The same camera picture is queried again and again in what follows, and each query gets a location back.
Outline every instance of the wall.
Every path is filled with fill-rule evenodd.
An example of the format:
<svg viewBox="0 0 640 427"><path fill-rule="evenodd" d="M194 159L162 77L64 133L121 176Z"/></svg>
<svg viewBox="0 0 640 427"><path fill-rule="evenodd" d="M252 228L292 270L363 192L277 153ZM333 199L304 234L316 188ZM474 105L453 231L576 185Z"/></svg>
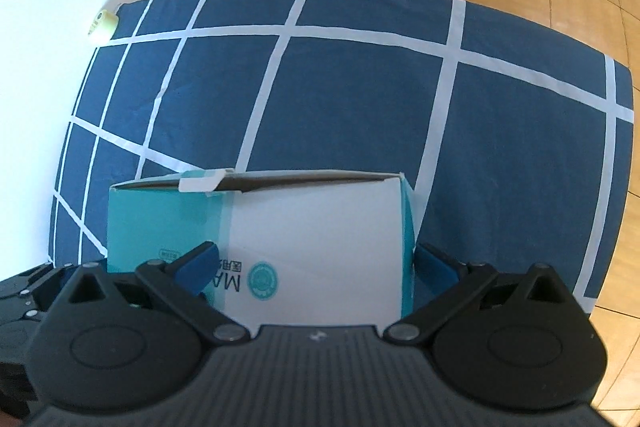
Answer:
<svg viewBox="0 0 640 427"><path fill-rule="evenodd" d="M0 0L0 280L47 259L66 121L102 7L133 0Z"/></svg>

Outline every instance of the checkered tablecloth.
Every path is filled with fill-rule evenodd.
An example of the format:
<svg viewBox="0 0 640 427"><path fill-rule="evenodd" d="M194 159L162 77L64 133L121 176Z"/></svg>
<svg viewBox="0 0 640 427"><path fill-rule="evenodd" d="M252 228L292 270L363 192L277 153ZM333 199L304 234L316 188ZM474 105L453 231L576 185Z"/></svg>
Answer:
<svg viewBox="0 0 640 427"><path fill-rule="evenodd" d="M108 188L124 180L401 171L421 240L504 271L546 261L593 306L631 158L631 77L612 58L461 0L144 0L118 15L63 145L57 264L107 255Z"/></svg>

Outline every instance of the teal circular logo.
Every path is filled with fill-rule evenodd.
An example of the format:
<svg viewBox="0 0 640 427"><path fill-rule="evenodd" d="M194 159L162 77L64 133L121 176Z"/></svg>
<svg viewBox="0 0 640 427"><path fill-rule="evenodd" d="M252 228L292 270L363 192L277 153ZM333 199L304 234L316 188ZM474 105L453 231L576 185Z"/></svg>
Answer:
<svg viewBox="0 0 640 427"><path fill-rule="evenodd" d="M269 263L256 263L249 270L247 284L256 299L266 301L278 291L278 274Z"/></svg>

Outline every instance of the grid pattern cloth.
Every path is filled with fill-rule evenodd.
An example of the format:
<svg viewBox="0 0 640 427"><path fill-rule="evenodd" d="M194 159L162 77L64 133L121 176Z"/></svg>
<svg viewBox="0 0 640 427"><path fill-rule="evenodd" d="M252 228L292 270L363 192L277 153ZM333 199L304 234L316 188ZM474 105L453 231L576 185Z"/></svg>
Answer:
<svg viewBox="0 0 640 427"><path fill-rule="evenodd" d="M631 76L612 58L462 0L144 0L118 15L60 156L56 264L107 255L108 188L125 180L404 172L420 240L502 271L550 263L593 307L631 162Z"/></svg>

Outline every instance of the ribbed black surface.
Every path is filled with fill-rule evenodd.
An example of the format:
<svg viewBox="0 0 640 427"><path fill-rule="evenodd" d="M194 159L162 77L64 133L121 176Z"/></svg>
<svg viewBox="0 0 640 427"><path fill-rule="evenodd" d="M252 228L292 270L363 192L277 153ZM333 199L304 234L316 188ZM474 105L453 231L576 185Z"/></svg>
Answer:
<svg viewBox="0 0 640 427"><path fill-rule="evenodd" d="M461 397L422 354L381 341L371 327L264 327L218 349L180 393L144 410L89 417L53 408L37 427L596 427L588 405L539 415L489 409Z"/></svg>

